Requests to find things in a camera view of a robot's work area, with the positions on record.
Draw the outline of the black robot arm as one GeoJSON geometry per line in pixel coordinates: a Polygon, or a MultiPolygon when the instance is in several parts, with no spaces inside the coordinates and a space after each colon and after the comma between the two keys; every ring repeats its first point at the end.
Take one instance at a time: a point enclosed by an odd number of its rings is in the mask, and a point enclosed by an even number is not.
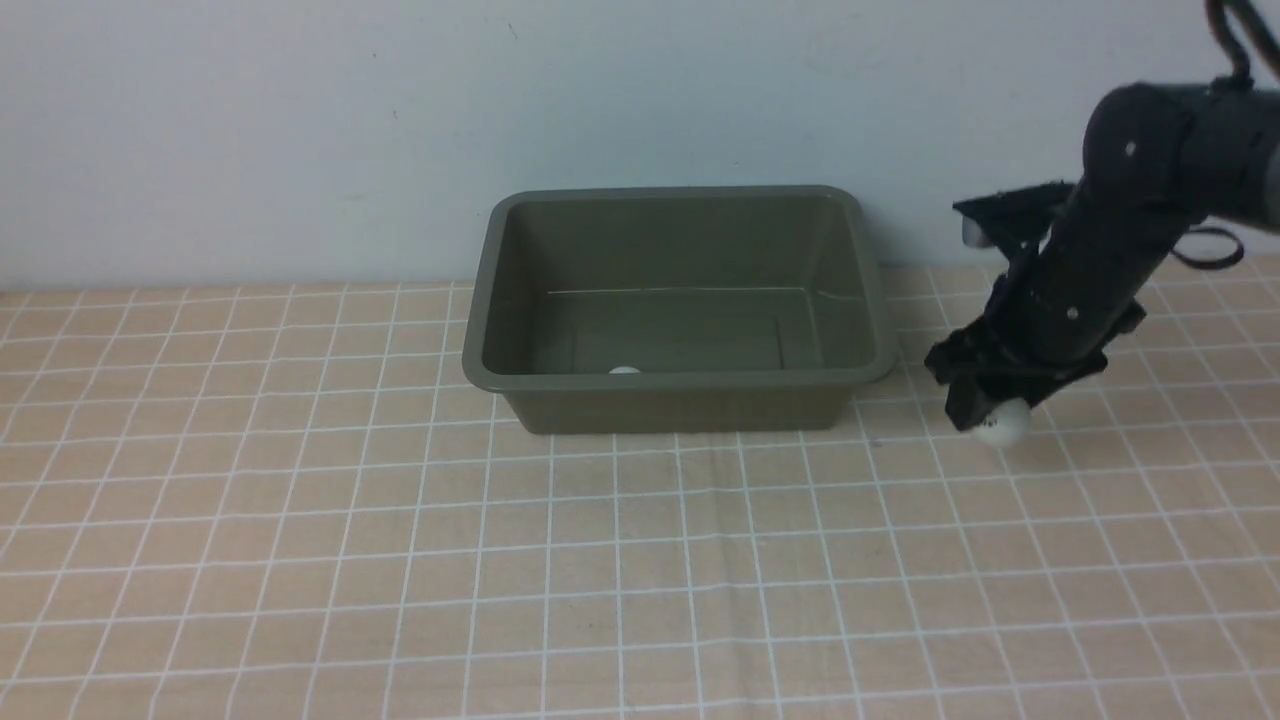
{"type": "Polygon", "coordinates": [[[956,202],[965,241],[1009,266],[925,356],[954,428],[1103,372],[1106,347],[1146,318],[1140,288],[1199,223],[1276,233],[1277,143],[1274,90],[1128,85],[1094,109],[1079,181],[956,202]]]}

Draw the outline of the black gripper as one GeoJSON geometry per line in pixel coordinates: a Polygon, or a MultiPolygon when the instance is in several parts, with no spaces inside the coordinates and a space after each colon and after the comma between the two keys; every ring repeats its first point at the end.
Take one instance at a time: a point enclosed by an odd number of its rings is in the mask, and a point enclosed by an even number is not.
{"type": "Polygon", "coordinates": [[[945,414],[956,432],[975,429],[1015,397],[1037,406],[1069,384],[1105,372],[1108,366],[1105,348],[1117,337],[1133,333],[1147,318],[1146,307],[1132,300],[1082,360],[1038,360],[1016,350],[1011,340],[998,338],[987,320],[988,311],[998,306],[1014,286],[1009,275],[998,275],[982,314],[964,328],[951,331],[925,355],[924,365],[934,382],[948,386],[945,414]],[[960,378],[973,380],[956,380],[960,378]],[[1012,392],[1007,383],[1016,389],[1012,392]]]}

